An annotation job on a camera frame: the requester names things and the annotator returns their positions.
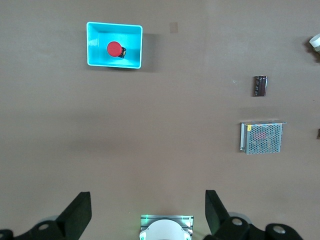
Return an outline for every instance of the metal power supply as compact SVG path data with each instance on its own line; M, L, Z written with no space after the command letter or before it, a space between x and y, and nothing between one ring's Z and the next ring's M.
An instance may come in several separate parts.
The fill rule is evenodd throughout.
M279 153L283 124L278 120L241 123L240 150L246 154Z

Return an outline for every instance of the cyan plastic bin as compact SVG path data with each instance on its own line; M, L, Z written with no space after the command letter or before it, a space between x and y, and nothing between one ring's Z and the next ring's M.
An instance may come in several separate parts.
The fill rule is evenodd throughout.
M88 22L86 24L87 63L90 66L141 68L143 28L140 25ZM124 58L107 52L110 42L126 48Z

